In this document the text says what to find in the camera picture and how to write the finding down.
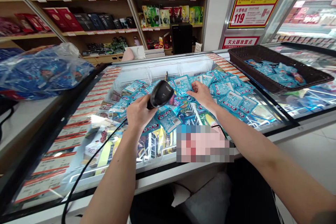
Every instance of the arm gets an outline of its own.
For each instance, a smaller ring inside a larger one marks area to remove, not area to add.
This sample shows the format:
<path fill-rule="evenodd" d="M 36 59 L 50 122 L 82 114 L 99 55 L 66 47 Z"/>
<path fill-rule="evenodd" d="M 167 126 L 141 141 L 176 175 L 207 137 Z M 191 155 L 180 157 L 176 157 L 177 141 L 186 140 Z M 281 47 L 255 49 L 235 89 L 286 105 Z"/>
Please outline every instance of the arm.
<path fill-rule="evenodd" d="M 80 224 L 127 222 L 135 191 L 138 141 L 144 127 L 158 110 L 147 109 L 149 97 L 140 97 L 127 108 L 128 128 Z"/>
<path fill-rule="evenodd" d="M 336 197 L 275 144 L 217 105 L 207 86 L 195 81 L 192 88 L 194 92 L 188 94 L 218 119 L 240 153 L 260 172 L 298 223 L 312 223 L 320 213 L 336 212 Z"/>

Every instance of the person's left hand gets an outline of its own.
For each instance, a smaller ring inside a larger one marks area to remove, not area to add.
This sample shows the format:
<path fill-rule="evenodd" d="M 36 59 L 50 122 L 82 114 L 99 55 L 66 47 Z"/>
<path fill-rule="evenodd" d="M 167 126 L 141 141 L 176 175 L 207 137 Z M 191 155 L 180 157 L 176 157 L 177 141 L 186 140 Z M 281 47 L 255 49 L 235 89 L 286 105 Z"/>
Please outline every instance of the person's left hand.
<path fill-rule="evenodd" d="M 150 97 L 150 95 L 142 96 L 127 107 L 126 115 L 129 128 L 143 131 L 145 126 L 153 118 L 158 108 L 153 108 L 152 110 L 147 108 L 147 102 Z"/>

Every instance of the brown basket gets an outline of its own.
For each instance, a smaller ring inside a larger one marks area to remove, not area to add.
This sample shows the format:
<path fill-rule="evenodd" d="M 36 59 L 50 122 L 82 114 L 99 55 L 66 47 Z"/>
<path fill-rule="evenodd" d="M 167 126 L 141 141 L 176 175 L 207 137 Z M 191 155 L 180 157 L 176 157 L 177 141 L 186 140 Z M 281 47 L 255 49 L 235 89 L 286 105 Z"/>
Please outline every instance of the brown basket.
<path fill-rule="evenodd" d="M 247 75 L 251 76 L 256 82 L 274 94 L 297 91 L 334 80 L 334 77 L 325 72 L 307 66 L 261 45 L 232 48 L 229 49 L 228 52 L 232 63 L 237 65 Z M 297 72 L 305 79 L 307 84 L 293 88 L 285 87 L 254 69 L 254 67 L 247 64 L 245 60 L 254 60 L 255 62 L 267 60 L 274 63 L 284 63 L 287 66 L 296 68 Z"/>

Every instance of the pixelated blurred area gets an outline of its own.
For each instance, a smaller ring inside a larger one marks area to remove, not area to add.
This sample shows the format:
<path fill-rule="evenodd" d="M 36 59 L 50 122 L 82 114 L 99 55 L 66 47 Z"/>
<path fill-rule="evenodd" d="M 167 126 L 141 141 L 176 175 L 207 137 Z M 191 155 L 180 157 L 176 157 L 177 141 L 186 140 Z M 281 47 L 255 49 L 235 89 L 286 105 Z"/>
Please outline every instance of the pixelated blurred area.
<path fill-rule="evenodd" d="M 179 125 L 176 162 L 233 162 L 234 145 L 220 127 Z"/>

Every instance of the black speaker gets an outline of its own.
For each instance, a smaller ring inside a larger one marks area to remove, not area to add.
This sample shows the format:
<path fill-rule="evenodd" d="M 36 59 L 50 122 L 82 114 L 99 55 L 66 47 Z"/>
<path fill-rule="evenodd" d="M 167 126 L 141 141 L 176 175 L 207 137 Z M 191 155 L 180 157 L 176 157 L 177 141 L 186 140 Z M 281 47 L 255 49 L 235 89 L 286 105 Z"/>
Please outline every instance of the black speaker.
<path fill-rule="evenodd" d="M 193 51 L 193 26 L 189 23 L 170 24 L 173 54 L 185 54 Z"/>

